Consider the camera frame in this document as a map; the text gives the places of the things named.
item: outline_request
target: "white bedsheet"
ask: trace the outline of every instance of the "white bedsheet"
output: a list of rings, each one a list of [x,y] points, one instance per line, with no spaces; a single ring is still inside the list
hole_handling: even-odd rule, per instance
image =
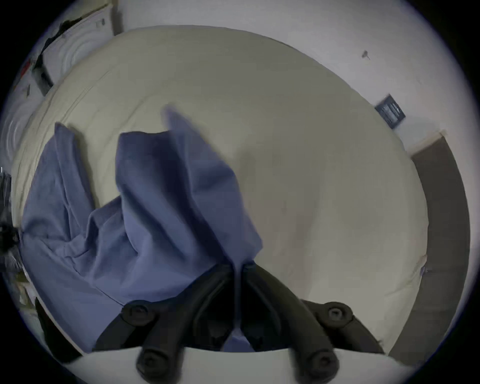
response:
[[[299,297],[341,301],[389,351],[415,301],[427,208],[400,140],[334,73],[269,38],[210,27],[121,34],[56,84],[13,165],[21,222],[60,121],[78,132],[96,205],[118,195],[121,132],[161,132],[173,103],[235,171],[264,242],[257,263]]]

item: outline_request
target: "black bolt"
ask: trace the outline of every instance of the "black bolt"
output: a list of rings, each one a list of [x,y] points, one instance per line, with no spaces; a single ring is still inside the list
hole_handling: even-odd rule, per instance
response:
[[[328,317],[334,321],[340,321],[343,319],[343,311],[340,308],[330,308],[328,310]]]
[[[158,378],[168,373],[168,358],[162,353],[147,350],[137,363],[137,369],[145,378]]]
[[[316,379],[333,377],[337,370],[337,359],[333,352],[320,351],[307,362],[308,373]]]
[[[151,323],[155,319],[155,313],[148,307],[148,304],[143,300],[131,301],[123,307],[122,319],[135,327]]]

